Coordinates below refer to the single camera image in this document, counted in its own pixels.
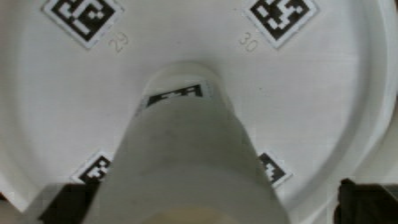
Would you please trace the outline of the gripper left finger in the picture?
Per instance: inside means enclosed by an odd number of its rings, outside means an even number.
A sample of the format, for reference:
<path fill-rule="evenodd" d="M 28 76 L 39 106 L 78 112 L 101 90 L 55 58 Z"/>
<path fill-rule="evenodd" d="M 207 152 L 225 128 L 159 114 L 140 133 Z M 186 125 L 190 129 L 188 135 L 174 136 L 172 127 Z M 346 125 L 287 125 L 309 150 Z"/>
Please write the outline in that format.
<path fill-rule="evenodd" d="M 81 224 L 99 184 L 65 184 L 39 215 L 42 224 Z"/>

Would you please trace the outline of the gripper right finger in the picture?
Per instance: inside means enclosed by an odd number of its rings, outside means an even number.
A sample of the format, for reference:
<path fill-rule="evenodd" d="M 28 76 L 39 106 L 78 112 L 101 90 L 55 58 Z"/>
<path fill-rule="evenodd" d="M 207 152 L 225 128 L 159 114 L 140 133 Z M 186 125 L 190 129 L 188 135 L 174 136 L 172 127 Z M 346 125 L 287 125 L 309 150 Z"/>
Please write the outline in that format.
<path fill-rule="evenodd" d="M 341 180 L 333 224 L 398 224 L 398 184 Z"/>

